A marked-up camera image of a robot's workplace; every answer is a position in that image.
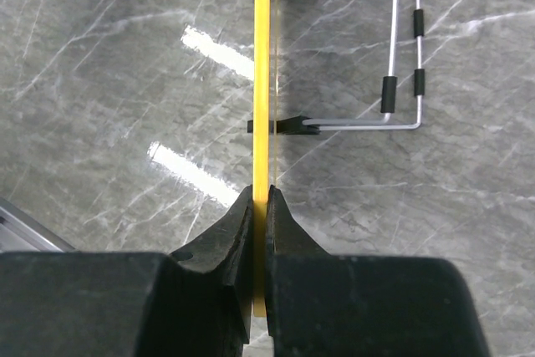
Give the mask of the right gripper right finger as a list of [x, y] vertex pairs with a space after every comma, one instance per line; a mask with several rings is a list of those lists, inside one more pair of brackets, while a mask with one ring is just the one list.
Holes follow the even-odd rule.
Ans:
[[488, 356], [460, 271], [442, 258], [333, 255], [267, 204], [266, 308], [277, 356]]

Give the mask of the yellow framed whiteboard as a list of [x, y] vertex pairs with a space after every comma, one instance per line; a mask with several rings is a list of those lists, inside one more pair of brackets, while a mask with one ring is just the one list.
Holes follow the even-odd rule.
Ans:
[[270, 189], [270, 90], [272, 0], [254, 0], [252, 111], [253, 291], [252, 313], [267, 316], [265, 246]]

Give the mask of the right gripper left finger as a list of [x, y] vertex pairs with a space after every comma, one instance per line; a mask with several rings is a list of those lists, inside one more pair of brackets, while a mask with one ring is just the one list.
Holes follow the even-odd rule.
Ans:
[[252, 190], [171, 253], [4, 251], [4, 356], [239, 356], [250, 339]]

